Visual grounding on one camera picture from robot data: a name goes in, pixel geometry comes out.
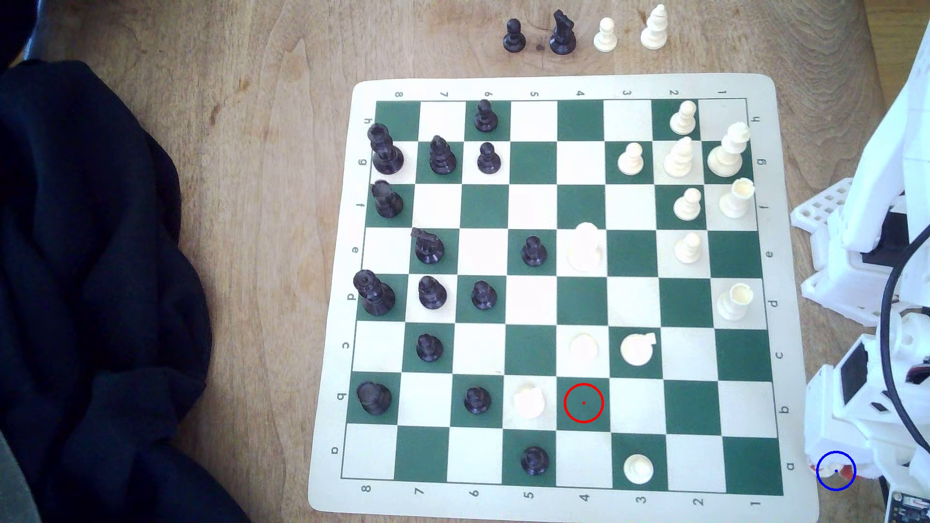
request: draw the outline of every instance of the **black chess piece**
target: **black chess piece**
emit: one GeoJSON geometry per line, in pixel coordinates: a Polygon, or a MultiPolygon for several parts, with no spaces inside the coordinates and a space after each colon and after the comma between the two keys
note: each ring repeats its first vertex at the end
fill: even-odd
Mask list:
{"type": "Polygon", "coordinates": [[[427,309],[438,309],[445,305],[448,294],[443,284],[432,276],[423,276],[419,279],[419,302],[427,309]]]}
{"type": "Polygon", "coordinates": [[[372,164],[381,174],[393,174],[404,166],[404,153],[394,145],[394,140],[388,134],[384,124],[372,124],[368,128],[368,139],[371,141],[371,150],[375,155],[372,164]]]}
{"type": "Polygon", "coordinates": [[[372,183],[371,195],[375,197],[375,211],[383,218],[393,218],[404,210],[404,199],[384,180],[372,183]]]}
{"type": "Polygon", "coordinates": [[[478,152],[478,170],[484,174],[494,174],[500,170],[500,154],[494,152],[491,142],[482,143],[478,152]]]}
{"type": "Polygon", "coordinates": [[[578,41],[575,39],[575,23],[569,20],[561,9],[555,11],[555,29],[549,39],[549,47],[557,55],[567,55],[575,50],[578,41]]]}
{"type": "Polygon", "coordinates": [[[393,397],[388,387],[375,382],[361,382],[355,389],[362,409],[372,416],[380,416],[391,408],[393,397]]]}
{"type": "Polygon", "coordinates": [[[549,258],[549,252],[538,237],[530,236],[520,251],[520,257],[530,267],[539,267],[549,258]]]}
{"type": "Polygon", "coordinates": [[[472,304],[479,311],[486,311],[498,302],[498,292],[491,287],[491,284],[484,280],[478,280],[474,283],[472,289],[472,304]]]}
{"type": "Polygon", "coordinates": [[[372,316],[386,315],[394,307],[394,289],[368,270],[355,273],[352,279],[355,289],[358,290],[362,307],[372,316]]]}
{"type": "Polygon", "coordinates": [[[448,174],[456,170],[457,164],[456,155],[452,152],[452,148],[449,147],[445,139],[441,136],[432,137],[430,142],[430,168],[432,172],[448,174]]]}
{"type": "Polygon", "coordinates": [[[518,19],[507,20],[507,34],[504,35],[504,48],[511,53],[518,53],[526,47],[526,37],[520,33],[518,19]]]}

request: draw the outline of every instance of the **white square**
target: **white square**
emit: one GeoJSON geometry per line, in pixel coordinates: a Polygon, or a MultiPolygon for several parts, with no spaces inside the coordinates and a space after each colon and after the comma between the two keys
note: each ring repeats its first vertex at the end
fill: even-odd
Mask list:
{"type": "Polygon", "coordinates": [[[560,141],[555,149],[555,182],[560,185],[606,183],[602,141],[560,141]]]}
{"type": "Polygon", "coordinates": [[[445,141],[465,140],[464,101],[422,101],[419,103],[419,140],[431,141],[439,135],[445,141]]]}
{"type": "Polygon", "coordinates": [[[606,141],[651,141],[652,101],[605,100],[606,141]]]}
{"type": "Polygon", "coordinates": [[[449,427],[446,481],[500,483],[503,429],[449,427]]]}
{"type": "Polygon", "coordinates": [[[609,432],[556,431],[555,449],[558,453],[556,485],[613,488],[613,444],[609,432]]]}
{"type": "Polygon", "coordinates": [[[511,185],[507,226],[511,229],[552,229],[558,225],[556,185],[511,185]]]}
{"type": "Polygon", "coordinates": [[[462,183],[475,185],[507,185],[511,182],[511,143],[509,141],[491,141],[494,152],[500,156],[500,169],[494,174],[484,174],[478,170],[479,149],[483,141],[466,141],[462,146],[462,183]]]}
{"type": "Polygon", "coordinates": [[[665,385],[663,381],[646,378],[611,378],[610,432],[665,434],[665,385]]]}
{"type": "Polygon", "coordinates": [[[756,278],[711,278],[711,299],[713,300],[713,326],[716,329],[766,329],[765,296],[762,280],[756,278]],[[721,294],[730,291],[737,283],[745,283],[752,289],[752,302],[742,319],[730,321],[717,312],[717,300],[721,294]]]}
{"type": "Polygon", "coordinates": [[[555,430],[555,413],[562,408],[561,398],[558,397],[555,376],[519,376],[508,374],[504,376],[503,397],[503,427],[505,429],[522,430],[555,430]],[[524,387],[539,387],[546,400],[546,406],[536,418],[528,420],[516,412],[513,405],[513,395],[524,387]]]}
{"type": "Polygon", "coordinates": [[[665,436],[669,490],[726,492],[721,436],[665,436]]]}
{"type": "Polygon", "coordinates": [[[512,101],[511,141],[558,141],[556,101],[512,101]]]}
{"type": "Polygon", "coordinates": [[[402,372],[399,396],[398,425],[449,426],[452,413],[452,374],[402,372]]]}
{"type": "Polygon", "coordinates": [[[607,326],[555,326],[555,375],[566,378],[610,377],[610,337],[607,326]],[[597,354],[592,360],[578,359],[572,354],[572,341],[581,334],[588,334],[597,342],[597,354]]]}
{"type": "Polygon", "coordinates": [[[510,325],[555,325],[555,276],[507,276],[510,325]]]}
{"type": "Polygon", "coordinates": [[[655,185],[606,185],[604,199],[607,229],[612,231],[656,229],[655,185]]]}
{"type": "Polygon", "coordinates": [[[607,278],[607,325],[659,327],[661,324],[662,314],[658,306],[658,278],[639,276],[607,278]]]}
{"type": "Polygon", "coordinates": [[[342,476],[394,479],[397,425],[347,423],[342,476]]]}
{"type": "Polygon", "coordinates": [[[502,323],[457,323],[452,372],[503,374],[506,328],[502,323]]]}
{"type": "Polygon", "coordinates": [[[461,200],[459,183],[419,183],[414,189],[413,226],[426,230],[458,229],[461,200]]]}
{"type": "Polygon", "coordinates": [[[507,229],[460,229],[458,273],[475,276],[507,274],[507,229]]]}
{"type": "Polygon", "coordinates": [[[352,370],[400,372],[404,361],[403,321],[359,321],[355,324],[352,370]]]}
{"type": "Polygon", "coordinates": [[[717,339],[713,329],[663,327],[662,377],[666,380],[715,382],[717,339]]]}
{"type": "Polygon", "coordinates": [[[717,382],[723,436],[777,437],[770,382],[717,382]]]}

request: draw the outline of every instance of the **green square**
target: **green square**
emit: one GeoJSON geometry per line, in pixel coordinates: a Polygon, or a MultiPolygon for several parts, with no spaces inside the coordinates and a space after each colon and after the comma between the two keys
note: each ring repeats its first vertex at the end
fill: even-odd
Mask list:
{"type": "Polygon", "coordinates": [[[436,263],[423,263],[417,258],[417,239],[410,237],[410,274],[412,275],[454,275],[458,272],[458,229],[424,229],[427,233],[439,236],[445,247],[445,254],[436,263]]]}
{"type": "Polygon", "coordinates": [[[607,278],[556,278],[559,325],[607,325],[607,278]]]}
{"type": "Polygon", "coordinates": [[[555,431],[504,430],[501,483],[521,487],[555,487],[555,431]],[[520,466],[520,455],[530,447],[539,447],[549,456],[549,469],[531,476],[520,466]]]}
{"type": "Polygon", "coordinates": [[[717,382],[666,380],[664,384],[667,434],[720,435],[717,382]]]}
{"type": "MultiPolygon", "coordinates": [[[[687,99],[680,100],[653,100],[652,101],[652,139],[655,141],[671,141],[671,140],[680,140],[685,136],[690,136],[692,140],[700,140],[700,111],[699,109],[695,110],[695,130],[691,131],[691,134],[682,135],[678,134],[675,131],[671,130],[671,116],[675,113],[678,113],[678,109],[682,106],[682,102],[687,99]]],[[[692,102],[695,105],[698,105],[698,101],[692,99],[692,102]]]]}
{"type": "Polygon", "coordinates": [[[458,277],[456,321],[459,323],[504,323],[507,310],[507,276],[458,277]],[[472,290],[478,280],[486,281],[498,293],[498,302],[486,311],[479,311],[472,303],[472,290]]]}
{"type": "Polygon", "coordinates": [[[717,205],[717,202],[708,202],[704,198],[704,188],[700,185],[656,185],[656,228],[673,230],[695,230],[707,228],[708,205],[717,205]],[[700,214],[691,221],[685,221],[675,216],[675,200],[684,195],[684,191],[694,187],[700,191],[700,214]]]}
{"type": "Polygon", "coordinates": [[[349,391],[346,394],[348,410],[346,411],[346,423],[373,423],[383,425],[397,424],[397,402],[401,397],[401,373],[400,372],[353,372],[349,379],[349,391]],[[391,406],[383,414],[374,416],[362,409],[362,404],[358,402],[358,396],[355,389],[362,382],[380,383],[391,391],[391,406]]]}
{"type": "Polygon", "coordinates": [[[559,185],[556,194],[559,229],[574,229],[585,221],[604,229],[606,205],[603,185],[559,185]]]}
{"type": "Polygon", "coordinates": [[[507,232],[507,274],[555,276],[555,248],[555,231],[552,229],[510,229],[507,232]],[[523,247],[530,236],[539,238],[546,248],[548,258],[538,267],[530,267],[523,261],[523,247]]]}
{"type": "Polygon", "coordinates": [[[555,184],[555,142],[512,141],[511,183],[555,184]]]}
{"type": "Polygon", "coordinates": [[[771,382],[767,330],[717,329],[717,376],[736,382],[771,382]]]}
{"type": "Polygon", "coordinates": [[[397,427],[394,479],[445,483],[448,427],[397,427]]]}
{"type": "Polygon", "coordinates": [[[578,419],[576,422],[569,418],[564,408],[557,409],[556,427],[558,430],[610,432],[610,381],[607,378],[557,378],[556,390],[558,390],[556,397],[560,407],[567,406],[568,412],[578,419]],[[580,385],[580,383],[594,385],[600,394],[592,387],[580,385]]]}
{"type": "Polygon", "coordinates": [[[614,489],[668,490],[669,465],[662,434],[612,434],[611,455],[614,457],[614,489]],[[642,454],[652,462],[652,479],[642,485],[631,483],[623,474],[623,463],[633,454],[642,454]]]}
{"type": "Polygon", "coordinates": [[[481,132],[474,126],[478,114],[478,101],[465,102],[465,141],[509,141],[511,139],[511,103],[491,101],[491,111],[498,116],[498,126],[493,131],[481,132]]]}
{"type": "Polygon", "coordinates": [[[503,426],[503,403],[503,376],[487,374],[454,374],[452,376],[452,426],[499,429],[503,426]],[[482,387],[491,395],[491,405],[481,414],[472,414],[465,409],[465,393],[472,387],[482,387]]]}
{"type": "Polygon", "coordinates": [[[452,372],[456,326],[451,323],[408,323],[404,326],[404,372],[452,372]],[[417,338],[431,334],[443,343],[443,355],[435,361],[423,361],[417,355],[417,338]]]}
{"type": "Polygon", "coordinates": [[[406,283],[407,275],[376,275],[381,283],[386,283],[394,291],[394,306],[387,312],[380,316],[372,316],[362,306],[362,299],[358,297],[357,294],[355,299],[358,301],[358,308],[355,312],[355,317],[360,320],[366,321],[404,321],[406,315],[406,283]]]}
{"type": "Polygon", "coordinates": [[[708,231],[712,278],[761,278],[762,251],[755,231],[708,231]]]}
{"type": "Polygon", "coordinates": [[[782,495],[780,464],[777,439],[724,438],[727,494],[782,495]]]}
{"type": "Polygon", "coordinates": [[[421,141],[417,149],[417,183],[462,183],[462,162],[468,161],[463,157],[461,141],[449,142],[449,148],[456,156],[456,168],[449,174],[436,174],[430,168],[430,143],[421,141]]]}
{"type": "Polygon", "coordinates": [[[608,276],[658,276],[656,231],[607,231],[608,276]]]}
{"type": "Polygon", "coordinates": [[[662,327],[713,327],[711,281],[703,278],[660,278],[662,327]]]}
{"type": "Polygon", "coordinates": [[[371,186],[368,186],[368,201],[365,210],[365,227],[407,227],[413,224],[413,193],[414,185],[391,184],[394,192],[404,200],[404,208],[393,218],[384,218],[375,210],[375,197],[371,195],[371,186]]]}
{"type": "Polygon", "coordinates": [[[610,377],[611,378],[662,378],[662,336],[659,329],[648,327],[611,327],[610,336],[610,377]],[[631,334],[656,335],[656,344],[652,346],[652,357],[645,365],[636,367],[627,363],[620,355],[620,344],[631,334]]]}
{"type": "Polygon", "coordinates": [[[417,141],[419,102],[379,101],[375,104],[375,122],[384,124],[394,141],[417,141]]]}
{"type": "Polygon", "coordinates": [[[604,172],[607,175],[607,183],[635,183],[651,185],[653,182],[652,172],[652,142],[638,141],[643,146],[643,170],[639,174],[628,175],[620,172],[617,167],[617,160],[620,155],[627,150],[627,145],[631,141],[608,141],[604,143],[604,172]]]}
{"type": "Polygon", "coordinates": [[[462,185],[462,229],[506,229],[507,185],[462,185]]]}

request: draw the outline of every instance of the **black pawn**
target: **black pawn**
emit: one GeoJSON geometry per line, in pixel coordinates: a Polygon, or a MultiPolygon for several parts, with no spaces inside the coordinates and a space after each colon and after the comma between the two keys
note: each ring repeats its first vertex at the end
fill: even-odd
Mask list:
{"type": "Polygon", "coordinates": [[[529,447],[520,454],[520,466],[527,474],[539,476],[549,469],[549,454],[539,447],[529,447]]]}
{"type": "Polygon", "coordinates": [[[511,53],[519,53],[526,47],[526,37],[520,33],[518,19],[507,20],[507,34],[504,35],[504,48],[511,53]]]}
{"type": "Polygon", "coordinates": [[[355,395],[362,409],[373,416],[380,416],[391,407],[391,391],[380,383],[361,382],[355,389],[355,395]]]}
{"type": "Polygon", "coordinates": [[[384,124],[372,124],[368,128],[368,139],[371,141],[371,150],[375,156],[372,163],[381,174],[393,174],[404,166],[404,153],[394,145],[394,140],[388,134],[384,124]]]}
{"type": "Polygon", "coordinates": [[[479,311],[486,311],[498,302],[498,292],[494,290],[489,283],[484,280],[478,280],[474,283],[472,289],[472,304],[479,311]]]}
{"type": "Polygon", "coordinates": [[[382,218],[393,218],[404,210],[404,199],[384,180],[372,183],[371,195],[375,197],[375,210],[382,218]]]}
{"type": "Polygon", "coordinates": [[[441,136],[432,137],[430,142],[430,168],[436,174],[448,174],[456,170],[455,154],[452,148],[441,136]]]}
{"type": "Polygon", "coordinates": [[[423,276],[419,279],[419,302],[427,309],[438,309],[445,305],[445,292],[443,284],[432,276],[423,276]]]}
{"type": "Polygon", "coordinates": [[[478,170],[484,174],[494,174],[500,170],[500,154],[494,152],[494,145],[486,141],[478,151],[478,170]]]}
{"type": "Polygon", "coordinates": [[[358,290],[362,307],[372,316],[386,315],[394,308],[394,289],[368,270],[355,273],[352,279],[355,289],[358,290]]]}
{"type": "Polygon", "coordinates": [[[520,257],[530,267],[539,267],[549,258],[549,252],[546,251],[546,246],[542,245],[538,237],[530,236],[526,239],[526,245],[520,252],[520,257]]]}

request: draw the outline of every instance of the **white chess piece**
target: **white chess piece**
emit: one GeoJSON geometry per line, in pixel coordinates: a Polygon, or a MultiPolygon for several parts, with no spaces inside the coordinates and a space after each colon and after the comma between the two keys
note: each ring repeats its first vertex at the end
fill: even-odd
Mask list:
{"type": "Polygon", "coordinates": [[[675,242],[675,258],[681,263],[694,263],[700,259],[700,235],[691,231],[675,242]]]}
{"type": "Polygon", "coordinates": [[[601,19],[600,31],[594,36],[594,48],[601,52],[614,50],[617,46],[617,36],[614,35],[614,20],[601,19]]]}
{"type": "Polygon", "coordinates": [[[694,143],[690,136],[675,142],[671,151],[665,155],[662,163],[665,172],[673,178],[682,178],[691,172],[691,160],[694,159],[694,143]]]}
{"type": "Polygon", "coordinates": [[[727,218],[742,218],[749,212],[755,185],[749,178],[740,178],[730,185],[730,192],[720,197],[720,211],[727,218]]]}
{"type": "Polygon", "coordinates": [[[752,289],[745,283],[737,283],[717,297],[717,312],[723,319],[738,321],[746,316],[752,303],[752,289]]]}
{"type": "Polygon", "coordinates": [[[671,116],[669,127],[675,134],[682,136],[691,134],[691,131],[695,130],[695,113],[697,111],[698,107],[694,102],[691,100],[683,101],[678,107],[678,113],[671,116]]]}
{"type": "Polygon", "coordinates": [[[707,167],[717,176],[729,178],[743,167],[742,152],[750,140],[750,128],[745,122],[736,122],[726,130],[721,144],[707,155],[707,167]]]}
{"type": "Polygon", "coordinates": [[[669,35],[665,31],[668,27],[669,19],[666,18],[665,6],[659,4],[645,21],[645,29],[640,34],[640,43],[647,49],[661,48],[669,39],[669,35]]]}
{"type": "Polygon", "coordinates": [[[627,176],[639,174],[643,170],[643,146],[635,141],[627,144],[627,149],[617,158],[617,168],[627,176]]]}
{"type": "Polygon", "coordinates": [[[694,187],[684,190],[684,194],[675,200],[672,207],[679,220],[692,221],[700,214],[700,191],[694,187]]]}

